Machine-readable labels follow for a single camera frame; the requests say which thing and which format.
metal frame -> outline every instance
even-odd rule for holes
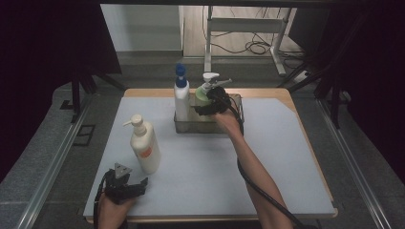
[[[21,215],[16,228],[20,229],[33,227],[36,218],[38,217],[39,212],[44,205],[45,200],[47,199],[48,193],[51,191],[53,183],[56,180],[60,169],[62,168],[66,155],[69,153],[69,150],[74,143],[75,136],[78,133],[81,123],[83,122],[84,117],[89,111],[91,102],[91,95],[87,95],[83,98],[82,112],[78,114],[76,123],[73,123],[71,125],[68,133],[60,144],[57,153],[53,157],[53,160],[51,161],[47,171],[45,172],[45,175],[42,177],[26,209]]]
[[[354,183],[356,184],[359,193],[363,197],[366,206],[369,208],[370,215],[372,215],[375,225],[378,229],[391,229],[391,225],[388,222],[387,217],[385,216],[386,214],[377,197],[375,196],[371,186],[361,172],[361,169],[353,156],[351,148],[348,146],[348,143],[343,137],[343,134],[338,128],[335,127],[332,120],[330,120],[330,110],[326,102],[319,99],[317,99],[316,101],[319,109],[322,112],[325,122],[330,129],[330,133],[332,134],[339,147],[340,152],[342,153],[342,157],[344,158],[346,165],[348,166],[348,170],[352,175]]]
[[[283,63],[280,61],[278,51],[288,25],[291,8],[288,8],[283,19],[263,18],[215,18],[212,17],[213,7],[208,7],[208,18],[206,23],[206,44],[203,69],[206,73],[211,72],[211,32],[213,31],[235,31],[235,32],[266,32],[278,33],[274,46],[270,48],[271,56],[280,76],[286,75]]]

pump bottle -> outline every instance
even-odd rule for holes
[[[218,73],[204,73],[202,78],[204,83],[197,88],[196,90],[196,106],[207,106],[211,104],[211,100],[206,96],[206,94],[213,88],[223,85],[225,83],[232,82],[232,79],[224,80],[224,81],[216,81],[211,82],[213,78],[219,77]],[[200,116],[200,121],[212,121],[209,116]],[[200,126],[199,130],[203,133],[209,133],[210,130],[206,130],[204,126]]]
[[[160,165],[161,154],[152,124],[143,121],[140,114],[133,115],[131,121],[124,123],[124,125],[127,124],[134,126],[131,147],[142,171],[146,174],[155,173]]]
[[[176,83],[174,87],[175,92],[175,107],[176,107],[176,121],[177,129],[180,132],[186,132],[188,130],[189,120],[189,96],[190,96],[190,84],[185,78],[185,67],[183,64],[178,63],[176,65]]]

black curtain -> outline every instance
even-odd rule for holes
[[[92,66],[120,73],[120,67],[97,4],[1,1],[0,30],[3,180],[49,110],[53,91],[73,71]]]
[[[342,66],[349,111],[405,183],[405,9],[377,1]]]

bottle cap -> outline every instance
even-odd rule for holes
[[[184,76],[185,75],[185,67],[182,63],[176,64],[176,75],[177,76]]]
[[[176,65],[176,86],[178,88],[185,88],[187,86],[187,79],[185,78],[185,67],[183,64],[178,63]]]
[[[131,117],[131,124],[134,126],[135,135],[144,135],[146,127],[143,125],[143,119],[140,114],[135,114]]]
[[[209,83],[211,81],[211,79],[220,76],[218,73],[204,73],[202,75],[203,80],[205,81],[205,83],[202,84],[202,92],[204,94],[207,94],[209,92],[209,90],[212,89],[212,84]]]

white tabletop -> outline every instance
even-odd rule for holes
[[[335,209],[313,160],[297,116],[275,98],[243,98],[245,138],[276,181],[290,212],[297,217],[332,217]],[[102,176],[120,163],[133,169],[129,184],[149,177],[146,194],[130,210],[130,219],[255,219],[256,211],[239,174],[236,154],[226,135],[177,134],[172,97],[123,97],[95,183],[84,211],[93,203]],[[134,114],[150,121],[161,151],[160,167],[147,176],[130,146]]]

